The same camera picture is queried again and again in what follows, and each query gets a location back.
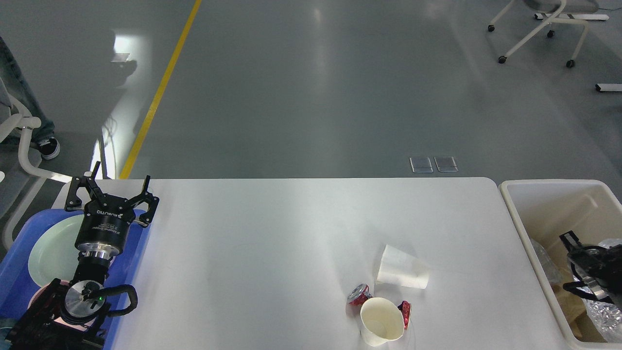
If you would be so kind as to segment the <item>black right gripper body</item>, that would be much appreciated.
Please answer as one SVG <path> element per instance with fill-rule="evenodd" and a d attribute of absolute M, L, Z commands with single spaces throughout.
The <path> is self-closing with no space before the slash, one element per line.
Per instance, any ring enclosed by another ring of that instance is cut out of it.
<path fill-rule="evenodd" d="M 621 305 L 621 248 L 600 246 L 584 247 L 582 252 L 567 253 L 567 261 L 574 277 L 584 282 L 596 297 L 582 297 L 591 301 Z"/>

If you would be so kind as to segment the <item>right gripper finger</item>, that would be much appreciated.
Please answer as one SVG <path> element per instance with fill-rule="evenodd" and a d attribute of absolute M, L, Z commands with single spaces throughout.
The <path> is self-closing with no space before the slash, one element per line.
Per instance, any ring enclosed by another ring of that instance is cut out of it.
<path fill-rule="evenodd" d="M 592 290 L 582 281 L 573 281 L 564 283 L 563 289 L 580 298 L 595 298 Z"/>
<path fill-rule="evenodd" d="M 559 236 L 564 248 L 568 253 L 578 253 L 584 250 L 584 246 L 573 231 L 568 231 Z"/>

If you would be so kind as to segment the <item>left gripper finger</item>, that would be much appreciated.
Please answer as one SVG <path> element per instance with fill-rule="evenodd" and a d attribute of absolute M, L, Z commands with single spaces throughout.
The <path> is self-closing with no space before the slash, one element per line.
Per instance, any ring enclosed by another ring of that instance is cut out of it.
<path fill-rule="evenodd" d="M 66 212 L 76 211 L 82 208 L 82 200 L 78 197 L 77 191 L 79 188 L 86 189 L 90 202 L 85 204 L 84 208 L 87 213 L 103 213 L 107 209 L 107 194 L 103 193 L 102 189 L 96 184 L 95 176 L 100 168 L 101 162 L 95 162 L 95 166 L 92 171 L 84 173 L 80 177 L 73 177 L 70 184 L 65 200 L 64 210 Z"/>
<path fill-rule="evenodd" d="M 138 225 L 142 226 L 142 228 L 148 228 L 148 226 L 153 222 L 154 215 L 156 214 L 157 206 L 160 203 L 160 200 L 157 196 L 153 195 L 149 191 L 149 184 L 151 181 L 151 176 L 147 175 L 140 193 L 127 199 L 121 205 L 121 219 L 128 224 L 132 222 L 137 222 Z M 137 208 L 140 204 L 147 204 L 147 210 L 145 213 L 142 213 L 138 219 L 136 219 L 136 214 L 134 213 L 134 208 Z"/>

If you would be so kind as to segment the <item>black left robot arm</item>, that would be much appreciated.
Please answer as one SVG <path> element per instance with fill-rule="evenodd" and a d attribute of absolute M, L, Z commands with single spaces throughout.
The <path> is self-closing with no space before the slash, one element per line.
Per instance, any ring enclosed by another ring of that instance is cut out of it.
<path fill-rule="evenodd" d="M 95 180 L 99 166 L 96 162 L 90 174 L 74 177 L 65 200 L 67 212 L 83 213 L 75 273 L 67 283 L 53 279 L 34 296 L 6 335 L 12 350 L 101 350 L 104 322 L 138 307 L 134 286 L 106 281 L 113 260 L 126 248 L 131 225 L 148 228 L 160 200 L 149 191 L 149 175 L 131 198 L 103 192 Z"/>

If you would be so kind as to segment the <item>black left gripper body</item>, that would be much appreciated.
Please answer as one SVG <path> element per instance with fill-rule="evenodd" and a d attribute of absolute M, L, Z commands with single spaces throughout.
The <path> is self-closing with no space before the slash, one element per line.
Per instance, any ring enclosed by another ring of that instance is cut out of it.
<path fill-rule="evenodd" d="M 75 247 L 80 252 L 109 252 L 111 256 L 123 253 L 131 222 L 136 218 L 128 199 L 106 197 L 92 199 L 84 208 L 84 219 L 76 237 Z"/>

